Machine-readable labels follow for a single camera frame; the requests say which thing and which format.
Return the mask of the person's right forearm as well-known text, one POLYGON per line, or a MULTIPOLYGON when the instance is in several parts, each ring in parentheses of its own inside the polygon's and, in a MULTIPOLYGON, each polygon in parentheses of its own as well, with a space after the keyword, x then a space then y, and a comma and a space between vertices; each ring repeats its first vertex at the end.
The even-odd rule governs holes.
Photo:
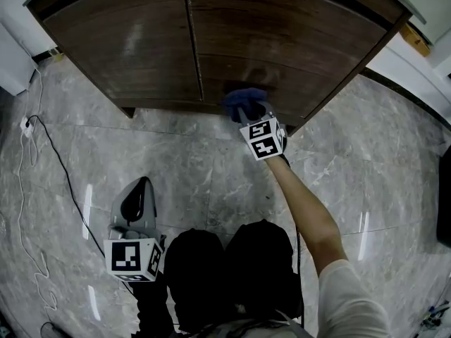
POLYGON ((266 163, 280 185, 316 272, 321 274, 331 263, 346 260, 341 233, 328 209, 280 156, 268 158, 266 163))

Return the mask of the dark brown wooden cabinet door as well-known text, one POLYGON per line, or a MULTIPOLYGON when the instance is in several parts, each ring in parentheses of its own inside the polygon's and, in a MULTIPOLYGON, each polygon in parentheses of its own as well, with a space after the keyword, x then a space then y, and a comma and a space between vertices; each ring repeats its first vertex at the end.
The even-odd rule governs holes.
POLYGON ((185 0, 58 0, 41 17, 58 47, 115 104, 201 99, 185 0))
POLYGON ((286 121, 306 118, 385 30, 331 0, 189 0, 205 102, 256 87, 286 121))

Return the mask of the person's left forearm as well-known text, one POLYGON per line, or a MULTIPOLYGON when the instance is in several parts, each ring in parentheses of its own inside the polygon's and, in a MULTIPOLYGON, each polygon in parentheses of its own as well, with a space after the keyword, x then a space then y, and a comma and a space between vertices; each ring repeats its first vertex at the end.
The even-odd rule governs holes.
POLYGON ((167 285, 163 278, 155 282, 130 283, 137 299, 139 330, 132 338, 169 338, 174 333, 173 321, 168 311, 167 285))

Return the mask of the blue wiping cloth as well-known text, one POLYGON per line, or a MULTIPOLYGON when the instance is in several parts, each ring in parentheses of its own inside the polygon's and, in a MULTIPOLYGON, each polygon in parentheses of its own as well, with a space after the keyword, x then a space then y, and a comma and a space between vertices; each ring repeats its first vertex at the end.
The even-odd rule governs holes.
POLYGON ((255 121, 266 115, 267 93, 257 88, 237 89, 228 93, 222 100, 228 115, 234 123, 242 123, 240 109, 246 121, 255 121))

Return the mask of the small wooden box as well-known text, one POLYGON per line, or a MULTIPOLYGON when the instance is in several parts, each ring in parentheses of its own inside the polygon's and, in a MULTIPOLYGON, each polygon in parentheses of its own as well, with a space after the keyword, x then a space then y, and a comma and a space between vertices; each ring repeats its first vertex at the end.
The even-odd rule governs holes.
POLYGON ((401 28, 400 34, 403 40, 405 40, 406 43, 414 48, 420 55, 423 57, 428 57, 430 55, 431 49, 426 40, 423 39, 411 25, 406 23, 401 28))

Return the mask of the person's white shirt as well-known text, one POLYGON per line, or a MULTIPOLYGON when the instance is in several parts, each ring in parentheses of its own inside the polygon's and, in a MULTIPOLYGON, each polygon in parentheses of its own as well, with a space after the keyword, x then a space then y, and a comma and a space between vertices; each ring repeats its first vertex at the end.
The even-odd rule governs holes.
MULTIPOLYGON (((367 292, 349 261, 328 264, 319 275, 316 338, 392 338, 387 313, 367 292)), ((207 338, 313 338, 286 315, 263 323, 236 320, 207 338)))

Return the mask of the white power strip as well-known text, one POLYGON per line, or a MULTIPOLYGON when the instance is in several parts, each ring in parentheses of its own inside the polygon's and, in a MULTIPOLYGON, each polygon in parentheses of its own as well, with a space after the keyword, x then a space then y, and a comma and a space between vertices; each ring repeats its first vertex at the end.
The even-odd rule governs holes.
POLYGON ((34 125, 29 121, 29 119, 26 116, 22 117, 22 120, 20 122, 20 128, 25 137, 30 139, 34 131, 34 125))

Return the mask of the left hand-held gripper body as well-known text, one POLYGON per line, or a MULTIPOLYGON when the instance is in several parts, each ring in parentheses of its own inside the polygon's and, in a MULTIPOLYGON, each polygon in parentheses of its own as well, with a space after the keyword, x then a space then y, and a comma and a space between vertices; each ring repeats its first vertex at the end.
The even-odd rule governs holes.
POLYGON ((127 283, 154 282, 166 235, 153 228, 110 227, 104 240, 107 273, 127 283))

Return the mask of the dark green bin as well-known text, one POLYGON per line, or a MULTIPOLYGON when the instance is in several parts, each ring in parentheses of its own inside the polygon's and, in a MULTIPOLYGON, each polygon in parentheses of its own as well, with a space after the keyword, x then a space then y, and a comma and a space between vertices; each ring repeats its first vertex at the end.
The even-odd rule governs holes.
POLYGON ((440 158, 437 240, 451 249, 451 147, 440 158))

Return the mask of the white water dispenser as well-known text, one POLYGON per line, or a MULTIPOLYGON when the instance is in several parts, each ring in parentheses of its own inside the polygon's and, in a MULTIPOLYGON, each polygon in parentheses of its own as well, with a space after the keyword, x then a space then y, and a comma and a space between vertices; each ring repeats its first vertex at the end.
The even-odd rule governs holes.
POLYGON ((35 62, 0 23, 0 87, 17 96, 29 89, 35 62))

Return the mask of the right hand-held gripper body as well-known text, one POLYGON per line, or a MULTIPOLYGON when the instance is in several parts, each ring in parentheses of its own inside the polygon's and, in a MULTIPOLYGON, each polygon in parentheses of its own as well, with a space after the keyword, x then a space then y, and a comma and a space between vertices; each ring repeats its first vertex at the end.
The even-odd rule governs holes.
POLYGON ((282 155, 287 145, 285 126, 273 114, 245 123, 240 133, 257 161, 282 155))

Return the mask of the black mesh cup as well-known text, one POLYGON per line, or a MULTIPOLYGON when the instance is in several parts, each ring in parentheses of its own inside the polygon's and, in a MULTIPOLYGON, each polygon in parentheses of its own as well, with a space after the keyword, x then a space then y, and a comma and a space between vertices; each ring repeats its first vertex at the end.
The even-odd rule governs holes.
POLYGON ((70 338, 64 331, 51 322, 44 323, 40 330, 40 338, 70 338))

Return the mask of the person's black trousers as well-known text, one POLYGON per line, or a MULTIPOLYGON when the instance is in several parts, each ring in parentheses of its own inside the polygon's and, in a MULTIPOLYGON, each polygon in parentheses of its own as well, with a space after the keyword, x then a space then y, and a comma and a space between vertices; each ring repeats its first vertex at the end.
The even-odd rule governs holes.
POLYGON ((164 275, 180 329, 193 334, 234 320, 302 314, 302 288, 286 231, 267 220, 241 225, 227 246, 206 230, 179 234, 164 275))

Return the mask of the brown wooden cabinet frame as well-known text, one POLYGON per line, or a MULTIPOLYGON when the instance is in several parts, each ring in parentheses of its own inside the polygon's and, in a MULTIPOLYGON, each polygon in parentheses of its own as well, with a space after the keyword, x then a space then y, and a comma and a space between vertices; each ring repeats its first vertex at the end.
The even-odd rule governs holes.
POLYGON ((117 108, 224 112, 268 94, 289 133, 412 16, 406 0, 27 0, 57 47, 117 108))

